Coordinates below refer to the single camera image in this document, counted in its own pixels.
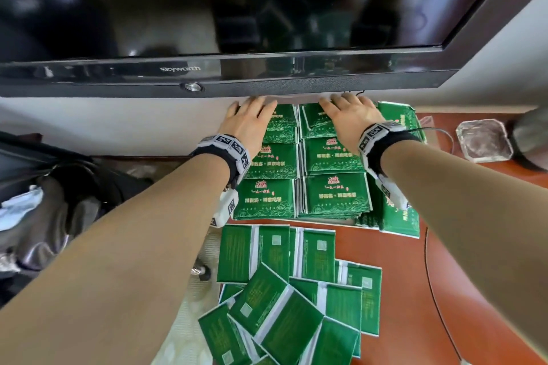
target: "wristband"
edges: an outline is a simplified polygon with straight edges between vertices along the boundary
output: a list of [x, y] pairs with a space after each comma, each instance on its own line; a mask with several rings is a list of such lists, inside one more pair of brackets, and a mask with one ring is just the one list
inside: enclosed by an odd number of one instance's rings
[[203, 138], [191, 156], [209, 153], [222, 157], [230, 168], [228, 186], [235, 189], [249, 170], [249, 152], [240, 141], [229, 134], [215, 134]]
[[407, 209], [409, 203], [396, 184], [382, 171], [380, 159], [385, 150], [398, 141], [420, 141], [406, 130], [405, 126], [392, 120], [376, 123], [365, 129], [358, 143], [363, 167], [375, 179], [377, 187], [399, 209]]

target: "left hand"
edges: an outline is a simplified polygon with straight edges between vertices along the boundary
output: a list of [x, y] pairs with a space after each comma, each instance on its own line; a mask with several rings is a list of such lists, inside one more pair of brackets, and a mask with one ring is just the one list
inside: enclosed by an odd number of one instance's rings
[[238, 109], [238, 102], [233, 103], [228, 111], [219, 134], [230, 134], [236, 137], [249, 151], [251, 159], [261, 151], [263, 138], [278, 102], [270, 102], [263, 107], [264, 97], [249, 97]]

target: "black tv frame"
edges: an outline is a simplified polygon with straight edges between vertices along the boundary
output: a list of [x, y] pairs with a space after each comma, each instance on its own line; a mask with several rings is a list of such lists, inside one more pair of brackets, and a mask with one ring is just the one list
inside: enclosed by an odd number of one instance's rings
[[[205, 98], [436, 88], [530, 1], [478, 0], [435, 47], [4, 63], [0, 96]], [[200, 91], [186, 88], [192, 82]]]

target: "white wall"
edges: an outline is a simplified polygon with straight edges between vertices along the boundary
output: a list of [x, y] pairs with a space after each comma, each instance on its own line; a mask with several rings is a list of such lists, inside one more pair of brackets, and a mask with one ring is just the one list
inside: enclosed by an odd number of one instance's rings
[[[532, 0], [440, 88], [367, 94], [414, 106], [548, 104], [547, 18], [548, 0]], [[85, 154], [185, 155], [216, 131], [234, 100], [0, 98], [0, 130], [39, 132], [46, 143]]]

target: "finger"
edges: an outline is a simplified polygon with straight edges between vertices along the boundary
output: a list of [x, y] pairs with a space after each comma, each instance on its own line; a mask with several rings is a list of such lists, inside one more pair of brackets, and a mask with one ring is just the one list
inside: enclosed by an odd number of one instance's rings
[[257, 117], [259, 112], [261, 112], [261, 108], [263, 108], [264, 103], [265, 98], [263, 96], [254, 98], [247, 109], [247, 114]]
[[255, 97], [249, 97], [247, 100], [245, 100], [238, 110], [237, 114], [245, 114], [247, 112], [247, 109], [249, 108], [249, 105], [254, 99]]
[[358, 105], [361, 104], [360, 100], [358, 100], [358, 97], [356, 97], [352, 93], [344, 93], [342, 97], [344, 97], [346, 101], [348, 101], [350, 104], [358, 104]]
[[319, 99], [319, 105], [322, 106], [323, 111], [325, 111], [325, 114], [327, 114], [327, 117], [330, 119], [333, 119], [340, 111], [335, 104], [325, 97]]
[[232, 117], [234, 114], [236, 114], [236, 110], [238, 110], [238, 102], [235, 101], [232, 104], [230, 104], [229, 109], [226, 111], [226, 118]]
[[362, 103], [364, 106], [375, 108], [375, 105], [373, 102], [367, 98], [367, 97], [358, 97], [360, 99], [360, 103]]
[[261, 113], [259, 114], [259, 120], [261, 120], [261, 122], [265, 124], [268, 124], [270, 118], [272, 118], [272, 114], [274, 114], [274, 110], [276, 110], [277, 105], [278, 101], [273, 100], [269, 102], [266, 106], [264, 106], [261, 110]]
[[331, 100], [339, 107], [339, 110], [344, 110], [350, 106], [350, 103], [346, 101], [346, 98], [339, 97], [335, 94], [331, 96]]

